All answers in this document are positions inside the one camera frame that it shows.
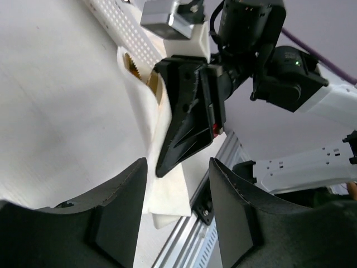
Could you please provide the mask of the gold knife green handle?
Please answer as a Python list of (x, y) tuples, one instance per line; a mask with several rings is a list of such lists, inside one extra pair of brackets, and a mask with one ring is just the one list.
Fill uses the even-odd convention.
[(139, 70), (136, 66), (136, 64), (134, 63), (133, 59), (131, 58), (131, 56), (129, 55), (129, 53), (125, 53), (123, 55), (123, 60), (124, 60), (124, 65), (126, 67), (126, 69), (132, 74), (134, 75), (136, 78), (138, 78), (139, 80), (141, 80), (141, 75), (139, 73)]

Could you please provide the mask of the gold spoon green handle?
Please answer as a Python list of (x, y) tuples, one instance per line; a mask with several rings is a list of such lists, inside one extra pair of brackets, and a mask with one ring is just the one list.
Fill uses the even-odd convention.
[(160, 73), (152, 70), (146, 85), (149, 89), (147, 96), (148, 105), (163, 111), (168, 106), (167, 90), (163, 77)]

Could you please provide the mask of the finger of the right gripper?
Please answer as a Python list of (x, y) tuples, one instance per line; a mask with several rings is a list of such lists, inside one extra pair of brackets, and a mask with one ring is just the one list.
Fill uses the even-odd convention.
[(178, 164), (212, 144), (212, 106), (177, 106), (156, 165), (156, 175), (164, 177)]

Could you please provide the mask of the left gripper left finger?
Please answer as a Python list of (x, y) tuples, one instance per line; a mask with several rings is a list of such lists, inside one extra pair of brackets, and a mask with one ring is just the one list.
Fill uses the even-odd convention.
[(147, 182), (140, 158), (54, 208), (1, 201), (2, 267), (132, 267)]

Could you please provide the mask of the white paper napkin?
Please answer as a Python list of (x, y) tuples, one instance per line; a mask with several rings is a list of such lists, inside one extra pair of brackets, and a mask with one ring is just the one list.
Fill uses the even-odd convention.
[(144, 142), (148, 165), (142, 213), (151, 214), (154, 227), (161, 229), (180, 217), (190, 216), (189, 193), (182, 165), (177, 165), (162, 178), (156, 175), (156, 165), (172, 119), (171, 107), (169, 100), (163, 111), (148, 105), (149, 89), (146, 83), (152, 68), (145, 66), (139, 69), (133, 60), (141, 75), (139, 80), (124, 65), (123, 55), (126, 52), (129, 53), (126, 48), (118, 48), (117, 62)]

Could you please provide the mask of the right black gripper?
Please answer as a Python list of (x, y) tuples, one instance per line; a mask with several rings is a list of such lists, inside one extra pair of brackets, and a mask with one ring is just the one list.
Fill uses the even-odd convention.
[(291, 112), (328, 85), (314, 57), (277, 45), (285, 18), (282, 1), (222, 1), (209, 21), (218, 48), (209, 61), (174, 55), (155, 65), (172, 111), (168, 140), (216, 137), (225, 101), (249, 78), (251, 100)]

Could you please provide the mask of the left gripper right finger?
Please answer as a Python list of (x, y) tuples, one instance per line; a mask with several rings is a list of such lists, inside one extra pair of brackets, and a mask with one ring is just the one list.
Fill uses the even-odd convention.
[(223, 267), (355, 267), (356, 202), (308, 208), (265, 192), (210, 159)]

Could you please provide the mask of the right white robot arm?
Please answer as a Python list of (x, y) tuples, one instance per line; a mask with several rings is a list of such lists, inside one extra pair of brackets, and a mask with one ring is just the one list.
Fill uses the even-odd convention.
[(156, 4), (165, 41), (154, 71), (172, 118), (155, 175), (233, 130), (249, 160), (238, 175), (272, 194), (356, 180), (356, 81), (307, 47), (280, 46), (283, 1)]

